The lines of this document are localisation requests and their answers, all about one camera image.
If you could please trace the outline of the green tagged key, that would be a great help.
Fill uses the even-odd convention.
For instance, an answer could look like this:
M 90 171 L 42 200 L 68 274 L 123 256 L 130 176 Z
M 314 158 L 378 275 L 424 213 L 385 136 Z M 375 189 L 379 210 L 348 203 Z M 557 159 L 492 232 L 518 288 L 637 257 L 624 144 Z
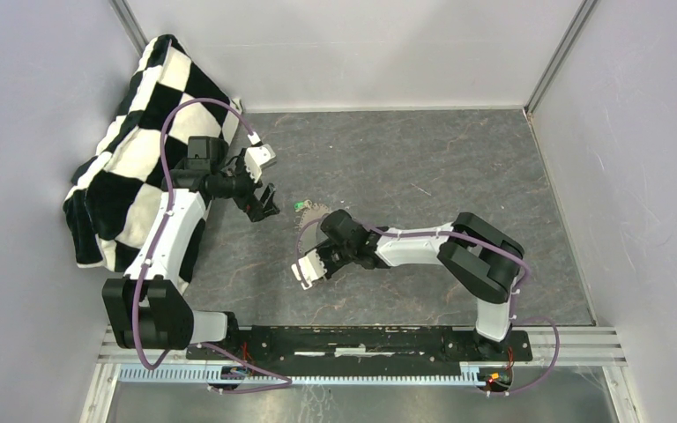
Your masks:
M 294 210 L 296 212 L 299 212 L 303 209 L 310 208 L 312 205 L 313 205 L 313 203 L 311 201 L 305 200 L 305 201 L 302 201 L 302 202 L 295 203 L 294 204 Z

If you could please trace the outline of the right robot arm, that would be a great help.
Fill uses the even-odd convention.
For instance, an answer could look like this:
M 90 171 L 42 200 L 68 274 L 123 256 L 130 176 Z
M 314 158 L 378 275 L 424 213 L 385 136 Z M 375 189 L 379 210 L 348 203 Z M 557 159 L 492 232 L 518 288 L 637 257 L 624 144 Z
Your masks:
M 442 266 L 477 301 L 473 345 L 495 360 L 510 346 L 512 295 L 531 275 L 520 243 L 481 217 L 461 212 L 451 222 L 421 229 L 361 223 L 345 210 L 316 221 L 324 240 L 292 266 L 305 289 L 348 264 L 366 270 L 404 265 Z

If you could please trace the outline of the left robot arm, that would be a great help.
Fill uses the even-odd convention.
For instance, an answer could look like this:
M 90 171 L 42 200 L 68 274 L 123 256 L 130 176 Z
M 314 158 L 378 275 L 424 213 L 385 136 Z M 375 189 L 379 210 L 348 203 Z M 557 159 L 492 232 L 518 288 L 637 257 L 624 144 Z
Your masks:
M 276 160 L 268 144 L 254 142 L 233 158 L 217 137 L 190 137 L 188 151 L 163 182 L 160 208 L 141 251 L 120 278 L 110 278 L 102 299 L 117 345 L 184 350 L 208 342 L 221 359 L 242 347 L 231 312 L 195 311 L 184 299 L 214 199 L 231 199 L 250 221 L 279 213 L 275 188 L 262 181 Z

